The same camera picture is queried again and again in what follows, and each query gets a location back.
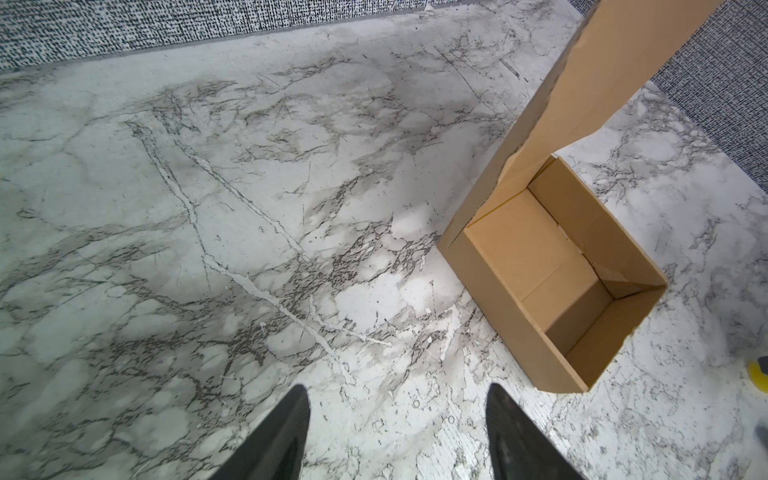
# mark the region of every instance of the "textured gray wall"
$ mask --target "textured gray wall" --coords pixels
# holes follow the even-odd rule
[[[653,80],[768,191],[768,0],[727,0]]]
[[[594,0],[570,2],[585,13]],[[0,0],[0,70],[425,4],[426,0]],[[768,191],[768,0],[727,0],[654,81]]]

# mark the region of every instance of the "marble surface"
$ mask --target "marble surface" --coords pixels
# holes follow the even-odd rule
[[[486,2],[0,77],[0,476],[491,478],[500,382],[588,478],[764,478],[768,197],[652,84],[561,155],[670,291],[539,392],[435,241],[579,16]]]

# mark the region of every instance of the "brown box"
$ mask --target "brown box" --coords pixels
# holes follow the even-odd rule
[[[595,132],[720,2],[598,2],[438,244],[539,389],[589,390],[667,288],[552,152]]]

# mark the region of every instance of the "open cardboard box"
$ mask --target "open cardboard box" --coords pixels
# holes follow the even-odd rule
[[[552,152],[602,126],[720,2],[598,2],[438,244],[539,389],[589,390],[667,288]]]

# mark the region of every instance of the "gray marble vein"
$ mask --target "gray marble vein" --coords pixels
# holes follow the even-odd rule
[[[302,383],[302,478],[491,478],[500,382],[589,478],[764,478],[768,197],[652,84],[561,152],[670,277],[591,392],[534,389],[435,248],[578,19],[1,76],[0,476],[206,478]]]

